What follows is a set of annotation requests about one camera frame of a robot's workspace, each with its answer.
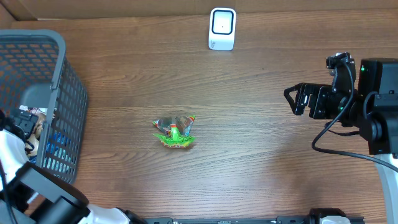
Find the blue snack bar wrapper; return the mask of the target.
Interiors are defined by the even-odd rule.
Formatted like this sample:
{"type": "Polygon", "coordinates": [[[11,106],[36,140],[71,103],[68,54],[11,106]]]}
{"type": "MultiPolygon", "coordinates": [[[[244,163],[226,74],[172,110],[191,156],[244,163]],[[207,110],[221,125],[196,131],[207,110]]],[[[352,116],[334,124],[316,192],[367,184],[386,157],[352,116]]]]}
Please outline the blue snack bar wrapper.
{"type": "Polygon", "coordinates": [[[42,165],[57,172],[74,174],[76,152],[72,141],[62,133],[55,133],[52,137],[49,137],[42,165]]]}

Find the green snack bag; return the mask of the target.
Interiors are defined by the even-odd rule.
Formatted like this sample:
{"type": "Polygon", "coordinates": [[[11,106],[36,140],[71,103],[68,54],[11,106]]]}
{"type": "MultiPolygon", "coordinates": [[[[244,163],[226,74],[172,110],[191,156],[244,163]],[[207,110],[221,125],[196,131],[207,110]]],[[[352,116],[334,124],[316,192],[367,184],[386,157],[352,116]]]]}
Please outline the green snack bag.
{"type": "Polygon", "coordinates": [[[152,122],[162,134],[154,134],[165,147],[186,148],[195,141],[190,134],[195,115],[169,116],[152,122]]]}

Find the beige cookie bag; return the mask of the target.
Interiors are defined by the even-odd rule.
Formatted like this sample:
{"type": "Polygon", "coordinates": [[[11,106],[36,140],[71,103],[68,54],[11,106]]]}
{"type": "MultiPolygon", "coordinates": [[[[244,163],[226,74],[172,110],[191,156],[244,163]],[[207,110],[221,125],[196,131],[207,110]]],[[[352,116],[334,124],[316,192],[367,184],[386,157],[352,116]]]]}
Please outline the beige cookie bag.
{"type": "Polygon", "coordinates": [[[35,108],[35,107],[28,107],[25,105],[20,105],[20,110],[26,111],[32,115],[37,117],[37,121],[35,122],[35,126],[33,128],[32,133],[27,138],[27,142],[25,144],[25,152],[28,157],[34,157],[38,153],[39,149],[39,142],[40,142],[40,135],[41,132],[44,130],[44,121],[47,117],[47,108],[35,108]]]}

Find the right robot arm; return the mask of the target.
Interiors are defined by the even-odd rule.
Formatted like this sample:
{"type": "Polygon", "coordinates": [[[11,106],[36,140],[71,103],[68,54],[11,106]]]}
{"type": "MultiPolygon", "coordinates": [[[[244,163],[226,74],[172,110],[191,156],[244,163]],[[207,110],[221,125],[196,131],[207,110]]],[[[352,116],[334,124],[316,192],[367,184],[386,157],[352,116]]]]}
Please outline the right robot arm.
{"type": "Polygon", "coordinates": [[[312,149],[326,154],[355,157],[375,164],[382,184],[386,218],[397,223],[397,59],[365,58],[359,68],[348,52],[326,58],[333,76],[330,85],[299,83],[284,90],[293,114],[310,108],[313,119],[325,119],[312,149]],[[369,154],[323,149],[318,140],[336,123],[356,127],[349,136],[368,142],[369,154]]]}

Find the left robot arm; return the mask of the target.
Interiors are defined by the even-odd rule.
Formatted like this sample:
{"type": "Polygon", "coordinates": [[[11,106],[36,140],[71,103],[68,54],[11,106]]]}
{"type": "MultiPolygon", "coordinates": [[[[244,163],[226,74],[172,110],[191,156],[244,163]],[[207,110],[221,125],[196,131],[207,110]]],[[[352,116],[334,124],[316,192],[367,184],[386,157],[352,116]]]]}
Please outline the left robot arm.
{"type": "Polygon", "coordinates": [[[29,162],[25,132],[1,113],[1,222],[145,223],[130,210],[102,208],[74,186],[29,162]]]}

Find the white barcode scanner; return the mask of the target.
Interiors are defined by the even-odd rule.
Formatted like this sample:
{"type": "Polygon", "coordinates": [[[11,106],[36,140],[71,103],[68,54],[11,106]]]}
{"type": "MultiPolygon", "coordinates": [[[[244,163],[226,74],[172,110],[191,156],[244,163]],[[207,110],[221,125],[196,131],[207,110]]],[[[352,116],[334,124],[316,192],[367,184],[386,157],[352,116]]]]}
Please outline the white barcode scanner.
{"type": "Polygon", "coordinates": [[[210,50],[231,51],[234,48],[236,11],[216,7],[210,12],[208,47],[210,50]]]}

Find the grey plastic basket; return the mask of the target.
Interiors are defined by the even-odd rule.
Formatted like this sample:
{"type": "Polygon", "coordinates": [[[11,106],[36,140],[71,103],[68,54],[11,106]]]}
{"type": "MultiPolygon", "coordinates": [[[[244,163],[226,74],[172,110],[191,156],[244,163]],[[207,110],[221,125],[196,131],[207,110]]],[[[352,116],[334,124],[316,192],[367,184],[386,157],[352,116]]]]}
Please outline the grey plastic basket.
{"type": "Polygon", "coordinates": [[[66,58],[66,43],[53,30],[1,30],[1,110],[9,114],[20,105],[47,108],[44,130],[33,162],[74,183],[88,109],[88,92],[66,58]],[[74,174],[45,168],[45,147],[55,133],[72,141],[76,152],[74,174]]]}

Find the brown cardboard back wall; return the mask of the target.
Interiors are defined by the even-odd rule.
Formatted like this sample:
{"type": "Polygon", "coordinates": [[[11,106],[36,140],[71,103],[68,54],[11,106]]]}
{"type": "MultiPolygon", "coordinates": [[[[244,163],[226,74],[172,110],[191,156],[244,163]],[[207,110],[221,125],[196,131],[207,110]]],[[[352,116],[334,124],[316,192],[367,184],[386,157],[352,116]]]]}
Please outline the brown cardboard back wall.
{"type": "Polygon", "coordinates": [[[390,9],[397,0],[3,0],[19,21],[104,17],[185,16],[209,14],[215,7],[237,13],[390,9]]]}

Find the black rail at table edge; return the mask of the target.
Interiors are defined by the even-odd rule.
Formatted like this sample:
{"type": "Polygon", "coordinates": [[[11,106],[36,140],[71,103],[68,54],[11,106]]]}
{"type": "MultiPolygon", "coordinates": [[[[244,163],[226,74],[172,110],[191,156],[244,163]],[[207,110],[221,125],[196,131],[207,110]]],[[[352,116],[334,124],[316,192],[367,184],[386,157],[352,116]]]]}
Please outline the black rail at table edge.
{"type": "Polygon", "coordinates": [[[146,218],[147,224],[365,224],[364,217],[349,217],[339,208],[311,208],[308,215],[273,218],[146,218]]]}

